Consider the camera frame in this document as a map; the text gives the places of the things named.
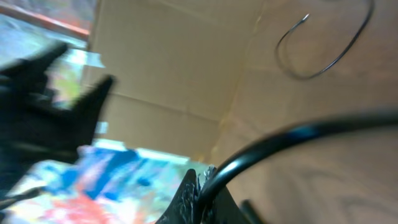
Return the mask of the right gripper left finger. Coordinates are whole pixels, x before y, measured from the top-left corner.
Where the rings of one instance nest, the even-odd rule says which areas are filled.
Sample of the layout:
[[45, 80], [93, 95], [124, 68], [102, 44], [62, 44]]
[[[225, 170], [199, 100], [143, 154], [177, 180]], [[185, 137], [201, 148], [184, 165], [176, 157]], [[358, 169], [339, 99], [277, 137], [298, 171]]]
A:
[[155, 224], [193, 224], [195, 199], [198, 195], [197, 174], [194, 169], [185, 173], [172, 201]]

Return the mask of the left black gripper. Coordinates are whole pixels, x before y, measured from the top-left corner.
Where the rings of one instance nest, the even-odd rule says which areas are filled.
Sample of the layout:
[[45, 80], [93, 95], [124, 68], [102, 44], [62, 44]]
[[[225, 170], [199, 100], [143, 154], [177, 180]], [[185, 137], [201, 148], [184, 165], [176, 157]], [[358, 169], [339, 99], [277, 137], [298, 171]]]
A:
[[1, 68], [1, 189], [9, 190], [35, 163], [56, 160], [72, 163], [77, 147], [91, 144], [102, 107], [114, 83], [106, 75], [80, 96], [70, 110], [23, 102], [41, 95], [51, 65], [68, 51], [58, 42], [29, 58]]

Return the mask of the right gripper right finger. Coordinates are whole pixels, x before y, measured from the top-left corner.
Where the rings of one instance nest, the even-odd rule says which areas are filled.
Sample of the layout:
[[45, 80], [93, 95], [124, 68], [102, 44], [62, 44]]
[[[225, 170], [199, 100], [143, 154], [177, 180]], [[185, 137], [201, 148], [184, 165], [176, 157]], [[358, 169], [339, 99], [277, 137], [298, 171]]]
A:
[[207, 200], [202, 213], [202, 224], [247, 224], [248, 221], [224, 187], [214, 199]]

